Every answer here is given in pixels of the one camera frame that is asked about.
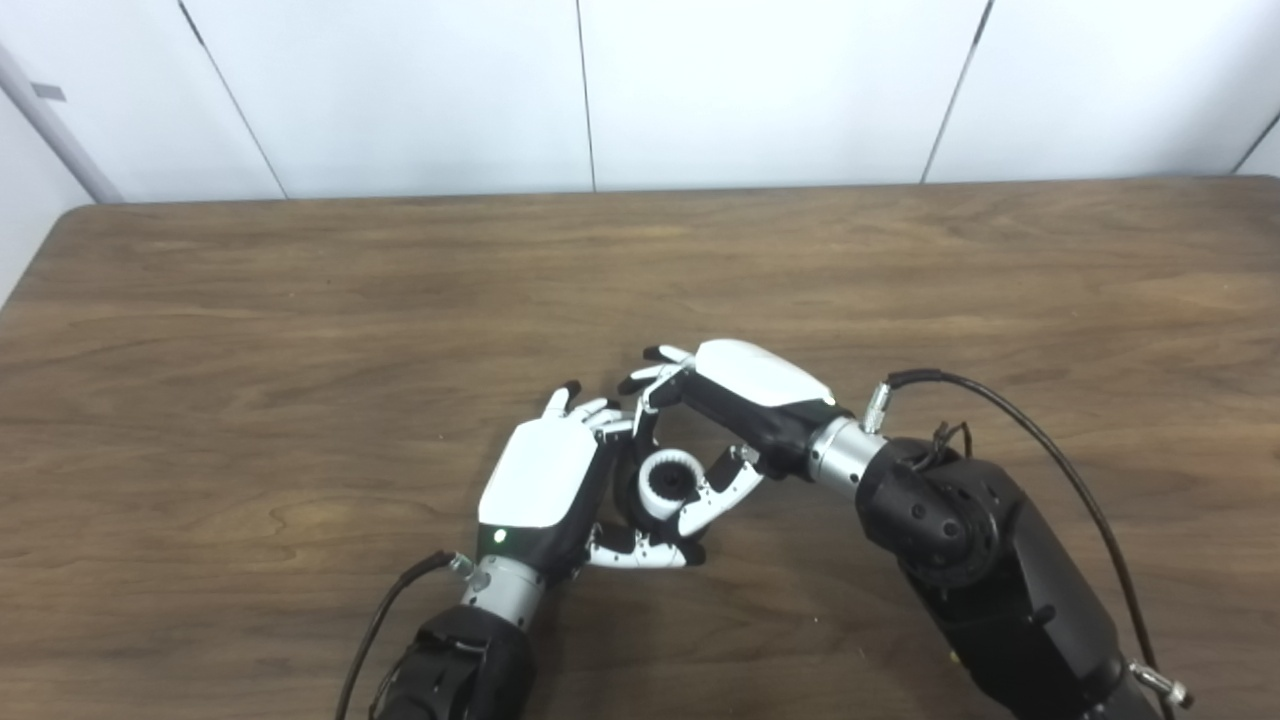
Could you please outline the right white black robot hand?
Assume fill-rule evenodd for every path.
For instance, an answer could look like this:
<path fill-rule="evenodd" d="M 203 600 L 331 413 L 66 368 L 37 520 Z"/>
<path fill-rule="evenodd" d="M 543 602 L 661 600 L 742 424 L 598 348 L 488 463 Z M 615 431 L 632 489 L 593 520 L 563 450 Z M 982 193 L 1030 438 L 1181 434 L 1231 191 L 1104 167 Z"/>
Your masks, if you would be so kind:
<path fill-rule="evenodd" d="M 822 380 L 758 345 L 709 340 L 692 352 L 659 345 L 644 356 L 646 365 L 618 384 L 635 400 L 637 470 L 627 501 L 660 544 L 694 541 L 767 479 L 854 495 L 883 447 Z M 735 437 L 710 468 L 657 439 L 660 414 L 678 405 Z"/>

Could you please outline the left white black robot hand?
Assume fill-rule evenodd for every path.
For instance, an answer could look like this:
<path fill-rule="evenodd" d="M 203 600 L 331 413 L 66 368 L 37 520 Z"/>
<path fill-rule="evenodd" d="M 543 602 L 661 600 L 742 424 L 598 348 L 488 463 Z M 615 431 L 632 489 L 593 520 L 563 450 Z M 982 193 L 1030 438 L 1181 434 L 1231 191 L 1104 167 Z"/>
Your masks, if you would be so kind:
<path fill-rule="evenodd" d="M 548 587 L 593 562 L 598 512 L 630 450 L 634 415 L 612 398 L 576 402 L 577 380 L 506 442 L 477 505 L 477 556 L 534 570 Z"/>

